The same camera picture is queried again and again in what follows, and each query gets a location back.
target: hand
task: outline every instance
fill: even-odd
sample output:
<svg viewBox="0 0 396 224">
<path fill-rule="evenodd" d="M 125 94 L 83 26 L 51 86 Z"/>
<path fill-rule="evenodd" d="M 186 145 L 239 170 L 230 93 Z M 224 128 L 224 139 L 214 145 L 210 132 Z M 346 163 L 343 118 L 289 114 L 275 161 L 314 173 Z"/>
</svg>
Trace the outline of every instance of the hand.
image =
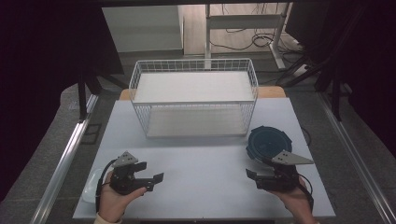
<svg viewBox="0 0 396 224">
<path fill-rule="evenodd" d="M 305 188 L 305 182 L 300 177 L 300 184 Z M 315 224 L 317 221 L 312 216 L 309 202 L 305 194 L 298 188 L 289 192 L 269 191 L 275 194 L 285 204 L 286 208 L 293 214 L 294 219 L 302 224 Z"/>
<path fill-rule="evenodd" d="M 102 193 L 100 198 L 99 216 L 107 222 L 117 222 L 121 219 L 126 206 L 142 196 L 147 189 L 141 188 L 131 192 L 128 195 L 120 195 L 113 188 L 109 186 L 112 171 L 108 172 L 106 181 L 102 186 Z"/>
</svg>

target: floor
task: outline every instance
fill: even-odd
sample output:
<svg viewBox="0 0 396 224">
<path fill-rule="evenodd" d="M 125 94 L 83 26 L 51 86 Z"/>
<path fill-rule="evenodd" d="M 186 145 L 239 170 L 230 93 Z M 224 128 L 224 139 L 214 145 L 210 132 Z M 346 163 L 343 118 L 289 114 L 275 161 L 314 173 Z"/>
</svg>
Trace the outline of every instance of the floor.
<svg viewBox="0 0 396 224">
<path fill-rule="evenodd" d="M 248 12 L 253 11 L 255 6 L 247 7 Z M 233 9 L 228 7 L 228 5 L 227 9 L 229 12 L 233 12 Z M 283 34 L 283 37 L 288 48 L 299 49 L 300 46 L 296 45 L 292 39 L 287 41 L 290 38 L 287 34 Z M 236 43 L 248 43 L 248 41 L 249 39 L 238 40 Z M 139 59 L 202 58 L 202 55 L 200 55 L 202 53 L 199 51 L 199 46 L 202 46 L 202 43 L 197 40 L 192 40 L 191 42 L 196 43 L 197 47 L 186 49 L 185 51 L 189 52 L 186 55 L 146 54 L 136 56 L 123 53 L 120 58 L 125 75 L 116 75 L 114 77 L 121 82 L 128 83 L 130 74 L 134 69 L 134 63 Z M 233 53 L 230 53 L 228 49 L 220 48 L 214 54 L 214 57 L 220 58 L 242 56 L 253 60 L 258 80 L 262 86 L 275 85 L 276 81 L 283 75 L 283 72 L 277 70 L 268 49 L 243 52 L 233 51 Z M 300 55 L 285 54 L 284 57 L 287 66 L 291 66 Z M 293 78 L 293 75 L 285 77 L 285 80 L 288 78 Z M 290 98 L 296 116 L 304 129 L 306 141 L 337 215 L 337 217 L 323 218 L 320 221 L 321 223 L 330 224 L 384 223 L 374 202 L 375 197 L 370 193 L 371 191 L 367 185 L 364 184 L 364 176 L 360 175 L 359 168 L 352 162 L 353 158 L 350 157 L 350 153 L 348 153 L 341 137 L 332 125 L 331 119 L 329 119 L 329 115 L 321 103 L 320 93 L 315 92 L 313 88 L 316 78 L 315 76 L 310 77 L 293 87 L 286 88 L 285 92 Z M 121 92 L 121 88 L 105 79 L 100 78 L 100 81 L 104 88 L 100 97 L 116 99 Z M 353 108 L 348 104 L 347 92 L 344 91 L 344 93 L 345 96 L 341 98 L 340 104 L 340 113 L 343 119 L 341 123 L 345 127 L 348 137 L 352 141 L 354 148 L 357 149 L 365 167 L 367 167 L 375 183 L 381 189 L 383 196 L 388 200 L 390 208 L 395 208 L 396 177 L 390 174 L 391 171 L 396 169 L 396 160 L 354 112 Z M 92 120 L 92 124 L 102 125 L 101 134 L 103 134 L 106 127 L 106 120 L 103 118 L 108 116 L 109 113 L 111 113 L 111 105 L 108 106 L 107 111 L 97 113 L 97 117 Z M 42 139 L 35 155 L 27 164 L 7 198 L 1 202 L 0 223 L 27 223 L 32 219 L 35 209 L 50 181 L 51 174 L 56 169 L 77 122 L 78 90 L 76 86 L 72 86 L 63 92 L 58 114 L 49 127 L 46 136 Z M 94 157 L 95 149 L 100 144 L 100 139 L 101 135 L 96 140 L 92 140 L 91 136 L 84 136 L 83 143 L 78 149 L 76 159 L 67 174 L 64 187 L 61 188 L 47 223 L 92 223 L 91 220 L 70 220 L 70 217 L 79 199 L 79 193 L 84 186 L 86 175 L 91 168 L 90 164 L 92 161 L 88 161 L 88 158 Z M 277 220 L 276 223 L 286 224 L 291 223 L 291 220 Z"/>
</svg>

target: wire basket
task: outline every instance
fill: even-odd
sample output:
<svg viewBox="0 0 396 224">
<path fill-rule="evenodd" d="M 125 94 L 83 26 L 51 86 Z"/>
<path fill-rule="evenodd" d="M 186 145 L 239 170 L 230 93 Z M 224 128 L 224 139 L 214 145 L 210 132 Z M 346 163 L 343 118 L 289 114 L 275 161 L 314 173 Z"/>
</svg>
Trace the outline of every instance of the wire basket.
<svg viewBox="0 0 396 224">
<path fill-rule="evenodd" d="M 129 93 L 146 137 L 246 135 L 258 82 L 250 59 L 138 61 Z"/>
</svg>

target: gray carpet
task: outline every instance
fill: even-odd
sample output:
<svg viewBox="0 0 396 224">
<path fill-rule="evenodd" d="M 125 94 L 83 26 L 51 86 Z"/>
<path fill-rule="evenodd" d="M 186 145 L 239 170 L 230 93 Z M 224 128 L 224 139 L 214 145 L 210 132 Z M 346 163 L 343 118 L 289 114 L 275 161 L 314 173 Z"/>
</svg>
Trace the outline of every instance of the gray carpet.
<svg viewBox="0 0 396 224">
<path fill-rule="evenodd" d="M 276 70 L 274 62 L 269 59 L 268 55 L 260 57 L 252 55 L 251 57 L 254 58 L 260 83 L 274 85 L 274 79 L 281 76 L 281 73 L 273 72 Z M 121 60 L 125 74 L 131 74 L 136 58 L 121 55 Z M 115 77 L 128 83 L 129 76 L 117 75 Z M 304 132 L 306 140 L 310 142 L 309 148 L 337 215 L 337 217 L 322 219 L 321 222 L 334 224 L 383 223 L 321 106 L 318 94 L 313 89 L 315 80 L 316 77 L 311 77 L 292 88 L 285 89 L 285 91 L 292 102 L 301 126 L 307 130 Z M 121 88 L 111 82 L 104 79 L 100 79 L 100 81 L 104 89 L 99 96 L 97 107 L 103 109 L 95 111 L 91 119 L 91 126 L 82 139 L 47 223 L 92 223 L 92 220 L 75 220 L 71 216 L 106 129 L 107 118 L 121 91 Z M 78 122 L 77 99 L 76 86 L 64 91 L 61 107 L 46 136 L 6 199 L 0 204 L 0 223 L 28 223 L 31 220 L 50 181 L 51 174 Z M 395 159 L 356 115 L 348 104 L 347 97 L 341 99 L 340 108 L 343 124 L 351 139 L 378 185 L 392 206 L 395 207 L 396 177 L 390 175 L 396 168 Z M 276 221 L 280 224 L 290 222 L 291 220 Z"/>
</svg>

